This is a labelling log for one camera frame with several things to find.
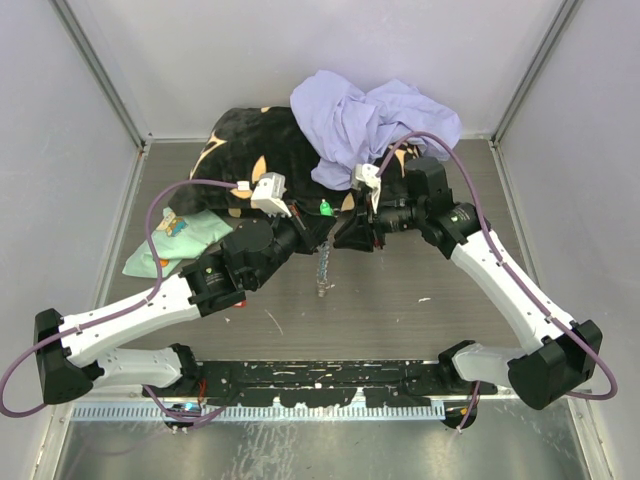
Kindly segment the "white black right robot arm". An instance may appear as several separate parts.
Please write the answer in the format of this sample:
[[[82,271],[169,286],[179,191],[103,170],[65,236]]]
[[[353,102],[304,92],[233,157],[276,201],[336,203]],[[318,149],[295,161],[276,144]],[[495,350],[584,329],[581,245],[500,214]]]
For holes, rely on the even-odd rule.
[[[542,410],[590,380],[603,339],[598,326],[577,322],[540,290],[475,206],[454,200],[439,162],[421,158],[405,179],[406,194],[384,202],[377,167],[356,166],[355,209],[336,233],[335,248],[371,252],[390,233],[419,231],[482,289],[519,342],[516,348],[493,348],[468,340],[449,348],[439,356],[442,388],[459,394],[481,381],[510,388],[527,406]]]

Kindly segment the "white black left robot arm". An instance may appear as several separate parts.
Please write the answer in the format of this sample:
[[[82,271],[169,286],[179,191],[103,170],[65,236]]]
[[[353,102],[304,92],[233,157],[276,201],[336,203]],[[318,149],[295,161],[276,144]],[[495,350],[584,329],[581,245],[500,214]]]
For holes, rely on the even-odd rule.
[[[62,315],[53,308],[38,313],[34,344],[44,404],[71,402],[94,388],[135,384],[191,395],[200,372],[188,347],[130,350],[126,343],[242,303],[293,254],[316,253],[335,223],[333,216],[298,207],[288,217],[246,220],[218,250],[158,287],[81,314]]]

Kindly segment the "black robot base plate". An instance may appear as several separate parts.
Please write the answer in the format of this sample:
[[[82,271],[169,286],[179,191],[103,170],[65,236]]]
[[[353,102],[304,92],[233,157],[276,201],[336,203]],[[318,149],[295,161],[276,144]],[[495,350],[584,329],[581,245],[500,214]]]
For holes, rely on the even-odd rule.
[[[201,397],[210,405],[267,407],[278,400],[286,408],[345,407],[358,392],[368,408],[429,406],[434,397],[473,390],[423,360],[205,361],[193,379],[153,389],[158,397]]]

